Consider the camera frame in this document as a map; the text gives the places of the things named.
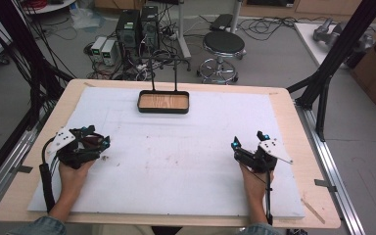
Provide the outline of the round white table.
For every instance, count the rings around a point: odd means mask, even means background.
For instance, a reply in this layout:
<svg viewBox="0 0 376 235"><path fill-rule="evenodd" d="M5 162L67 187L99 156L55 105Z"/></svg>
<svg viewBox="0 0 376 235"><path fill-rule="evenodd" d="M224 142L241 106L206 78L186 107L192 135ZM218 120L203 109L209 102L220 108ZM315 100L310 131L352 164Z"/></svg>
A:
<svg viewBox="0 0 376 235"><path fill-rule="evenodd" d="M22 6L27 14L36 15L62 10L75 2L76 0L24 0Z"/></svg>

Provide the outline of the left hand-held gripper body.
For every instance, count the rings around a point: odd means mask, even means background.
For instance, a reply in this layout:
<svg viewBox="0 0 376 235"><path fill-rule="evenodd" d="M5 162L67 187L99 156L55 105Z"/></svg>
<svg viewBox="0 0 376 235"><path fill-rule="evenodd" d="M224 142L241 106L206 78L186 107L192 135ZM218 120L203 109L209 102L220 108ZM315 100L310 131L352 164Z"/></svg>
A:
<svg viewBox="0 0 376 235"><path fill-rule="evenodd" d="M74 169L100 158L101 142L104 136L96 133L82 133L80 128L62 127L55 135L47 153Z"/></svg>

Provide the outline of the light wooden table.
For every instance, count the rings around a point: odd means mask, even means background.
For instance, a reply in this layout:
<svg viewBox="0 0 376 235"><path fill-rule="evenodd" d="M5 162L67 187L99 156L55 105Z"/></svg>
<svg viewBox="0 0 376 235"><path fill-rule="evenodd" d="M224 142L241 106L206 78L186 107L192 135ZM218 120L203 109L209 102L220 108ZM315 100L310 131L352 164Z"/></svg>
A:
<svg viewBox="0 0 376 235"><path fill-rule="evenodd" d="M0 201L0 221L27 222L33 221L43 213L29 211L28 203L37 186L40 176L37 165L43 144L55 131L65 125L71 116L81 93L87 87L114 87L144 90L150 87L142 81L114 81L75 79L69 83L52 115L45 123L36 141L31 146L23 164L30 166L29 173L17 173L10 183L9 189ZM304 129L297 110L292 103L289 92L284 88L255 87L240 85L213 85L182 83L181 90L189 92L203 91L227 93L263 94L267 95L275 113L281 138L287 152L294 160L292 171L295 173L298 190L301 193L299 204L304 207L305 217L302 219L276 218L274 225L282 228L337 228L341 221L328 191L314 184L322 177L316 161L317 153L311 148L310 131ZM233 226L242 227L247 223L243 216L200 216L200 215L159 215L159 214L108 214L108 213L76 213L70 217L72 223L103 224L142 224L162 226Z"/></svg>

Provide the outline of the black computer tower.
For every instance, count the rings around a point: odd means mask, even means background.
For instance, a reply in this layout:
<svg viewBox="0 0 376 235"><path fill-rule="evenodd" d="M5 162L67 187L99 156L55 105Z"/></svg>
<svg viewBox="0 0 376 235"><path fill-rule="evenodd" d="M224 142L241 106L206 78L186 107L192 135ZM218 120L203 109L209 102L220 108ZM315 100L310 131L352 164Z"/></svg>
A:
<svg viewBox="0 0 376 235"><path fill-rule="evenodd" d="M159 39L159 8L144 6L141 11L142 44L151 50L160 48Z"/></svg>
<svg viewBox="0 0 376 235"><path fill-rule="evenodd" d="M117 41L125 48L136 48L141 37L140 11L123 10L118 18L116 34Z"/></svg>

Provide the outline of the black stand with wooden tray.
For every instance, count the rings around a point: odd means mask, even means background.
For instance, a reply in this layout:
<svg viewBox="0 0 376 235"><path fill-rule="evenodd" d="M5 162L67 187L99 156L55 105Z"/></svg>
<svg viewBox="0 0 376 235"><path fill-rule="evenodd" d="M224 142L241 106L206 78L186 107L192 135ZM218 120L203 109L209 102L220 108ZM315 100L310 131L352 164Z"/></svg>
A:
<svg viewBox="0 0 376 235"><path fill-rule="evenodd" d="M191 69L190 63L185 59L175 58L148 58L149 71L154 70L153 61L160 62L160 68L164 66L164 61L173 63L174 81L172 90L158 90L155 86L155 79L151 76L151 90L141 90L139 92L137 109L140 113L149 114L179 114L185 115L190 108L190 94L187 91L178 89L177 66L180 62L187 63L187 70Z"/></svg>

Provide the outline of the person's denim sleeve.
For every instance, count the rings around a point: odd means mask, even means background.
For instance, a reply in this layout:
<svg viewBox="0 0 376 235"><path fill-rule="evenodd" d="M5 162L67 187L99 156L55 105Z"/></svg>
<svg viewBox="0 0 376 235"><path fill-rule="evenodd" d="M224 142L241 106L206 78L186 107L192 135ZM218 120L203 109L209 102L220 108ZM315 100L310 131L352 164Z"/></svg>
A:
<svg viewBox="0 0 376 235"><path fill-rule="evenodd" d="M254 223L239 231L236 235L281 235L268 223Z"/></svg>
<svg viewBox="0 0 376 235"><path fill-rule="evenodd" d="M67 229L59 219L41 216L32 223L11 229L6 235L67 235Z"/></svg>

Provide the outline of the person's right denim sleeve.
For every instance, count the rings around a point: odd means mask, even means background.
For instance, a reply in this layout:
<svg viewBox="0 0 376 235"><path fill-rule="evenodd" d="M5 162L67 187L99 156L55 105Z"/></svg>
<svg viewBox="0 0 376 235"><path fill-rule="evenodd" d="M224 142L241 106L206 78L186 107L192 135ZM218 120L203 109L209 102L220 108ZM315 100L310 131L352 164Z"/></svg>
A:
<svg viewBox="0 0 376 235"><path fill-rule="evenodd" d="M254 223L239 231L236 235L281 235L268 223Z"/></svg>

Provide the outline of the black round stool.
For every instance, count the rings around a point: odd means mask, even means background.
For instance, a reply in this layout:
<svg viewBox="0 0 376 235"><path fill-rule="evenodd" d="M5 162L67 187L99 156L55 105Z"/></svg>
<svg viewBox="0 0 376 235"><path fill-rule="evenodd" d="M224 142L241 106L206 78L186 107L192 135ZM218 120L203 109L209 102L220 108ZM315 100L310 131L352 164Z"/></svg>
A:
<svg viewBox="0 0 376 235"><path fill-rule="evenodd" d="M196 71L203 83L228 84L238 80L238 72L227 58L243 58L245 42L240 36L227 31L212 31L205 35L203 48L213 55L213 58L204 60Z"/></svg>

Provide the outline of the aluminium rail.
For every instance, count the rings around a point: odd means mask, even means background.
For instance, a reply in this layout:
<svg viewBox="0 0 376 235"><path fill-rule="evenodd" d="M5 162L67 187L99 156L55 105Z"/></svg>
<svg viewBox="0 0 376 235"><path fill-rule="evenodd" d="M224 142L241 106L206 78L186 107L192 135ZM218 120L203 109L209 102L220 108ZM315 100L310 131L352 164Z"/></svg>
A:
<svg viewBox="0 0 376 235"><path fill-rule="evenodd" d="M330 192L330 194L338 209L339 219L345 224L350 235L366 235L327 142L323 141L315 130L315 114L312 110L305 110L298 105L295 108L304 126L306 136L314 148L313 152L320 164L325 180L337 187L337 191Z"/></svg>
<svg viewBox="0 0 376 235"><path fill-rule="evenodd" d="M10 170L13 166L23 165L23 161L30 151L38 134L50 116L49 111L41 109L37 121L31 120L32 110L28 110L20 123L0 149L0 195L10 184L15 173Z"/></svg>

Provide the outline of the white power supply unit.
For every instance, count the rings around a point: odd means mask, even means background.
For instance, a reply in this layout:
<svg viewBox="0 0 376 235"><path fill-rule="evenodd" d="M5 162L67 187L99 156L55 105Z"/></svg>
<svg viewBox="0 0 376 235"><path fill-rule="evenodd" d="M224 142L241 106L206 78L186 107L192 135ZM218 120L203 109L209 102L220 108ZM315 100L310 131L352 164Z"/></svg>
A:
<svg viewBox="0 0 376 235"><path fill-rule="evenodd" d="M113 39L108 39L102 49L102 57L106 66L113 66L118 57L116 42Z"/></svg>
<svg viewBox="0 0 376 235"><path fill-rule="evenodd" d="M92 59L96 63L103 62L102 49L104 47L106 40L106 36L99 36L90 48L92 53Z"/></svg>

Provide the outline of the thin wooden stick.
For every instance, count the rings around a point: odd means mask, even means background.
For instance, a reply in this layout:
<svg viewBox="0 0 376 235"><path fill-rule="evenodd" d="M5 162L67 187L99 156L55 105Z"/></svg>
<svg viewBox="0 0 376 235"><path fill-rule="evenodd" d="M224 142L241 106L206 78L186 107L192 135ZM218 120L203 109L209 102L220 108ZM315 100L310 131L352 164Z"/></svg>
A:
<svg viewBox="0 0 376 235"><path fill-rule="evenodd" d="M325 224L325 219L317 212L317 210L308 203L305 199L301 198L301 202L305 205L305 207L322 223Z"/></svg>

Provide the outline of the white side table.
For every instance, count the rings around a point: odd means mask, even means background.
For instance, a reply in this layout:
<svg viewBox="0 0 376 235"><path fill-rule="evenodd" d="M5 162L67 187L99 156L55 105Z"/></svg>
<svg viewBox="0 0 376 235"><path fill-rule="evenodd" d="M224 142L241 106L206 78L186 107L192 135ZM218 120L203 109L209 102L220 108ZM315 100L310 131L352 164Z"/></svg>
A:
<svg viewBox="0 0 376 235"><path fill-rule="evenodd" d="M329 26L329 31L332 31L336 24L341 24L344 29L347 25L346 23L332 22ZM305 43L305 47L318 66L322 64L322 62L325 60L326 56L332 49L332 47L329 48L324 42L316 42L312 39L313 31L321 25L322 23L295 23L295 29L297 30L298 35ZM352 47L350 54L344 58L344 61L341 63L340 68L353 69L363 58L366 52L374 45L374 43L375 40L370 31L367 30L366 32L364 32Z"/></svg>

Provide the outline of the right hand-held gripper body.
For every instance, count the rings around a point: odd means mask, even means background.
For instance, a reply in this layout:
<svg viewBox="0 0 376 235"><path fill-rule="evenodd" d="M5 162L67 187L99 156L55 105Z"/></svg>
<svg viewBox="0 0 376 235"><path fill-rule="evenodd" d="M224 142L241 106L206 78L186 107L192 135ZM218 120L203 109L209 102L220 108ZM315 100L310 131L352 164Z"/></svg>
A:
<svg viewBox="0 0 376 235"><path fill-rule="evenodd" d="M234 159L257 173L273 171L278 160L289 165L293 163L284 145L277 139L260 141L254 152L243 149L241 145L239 150L234 151Z"/></svg>

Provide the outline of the person's left hand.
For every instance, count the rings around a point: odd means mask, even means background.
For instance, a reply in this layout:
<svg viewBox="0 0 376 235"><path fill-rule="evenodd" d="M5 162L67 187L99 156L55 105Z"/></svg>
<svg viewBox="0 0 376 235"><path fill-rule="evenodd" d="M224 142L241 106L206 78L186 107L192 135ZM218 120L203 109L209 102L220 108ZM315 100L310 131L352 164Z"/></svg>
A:
<svg viewBox="0 0 376 235"><path fill-rule="evenodd" d="M78 169L74 169L60 163L59 173L62 182L62 193L68 195L78 194L84 185L90 167L93 165L94 161L91 161L83 164Z"/></svg>

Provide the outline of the grey tape strip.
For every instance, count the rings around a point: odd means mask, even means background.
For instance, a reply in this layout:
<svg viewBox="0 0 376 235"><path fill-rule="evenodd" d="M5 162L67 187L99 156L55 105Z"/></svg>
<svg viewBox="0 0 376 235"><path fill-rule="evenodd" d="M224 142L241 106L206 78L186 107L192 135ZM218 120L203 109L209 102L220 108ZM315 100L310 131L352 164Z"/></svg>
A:
<svg viewBox="0 0 376 235"><path fill-rule="evenodd" d="M17 173L17 172L31 173L32 170L33 170L32 166L19 165L19 166L13 166L10 172L11 173Z"/></svg>
<svg viewBox="0 0 376 235"><path fill-rule="evenodd" d="M337 187L332 185L329 181L315 179L314 184L316 186L325 187L329 192L334 193L337 191Z"/></svg>

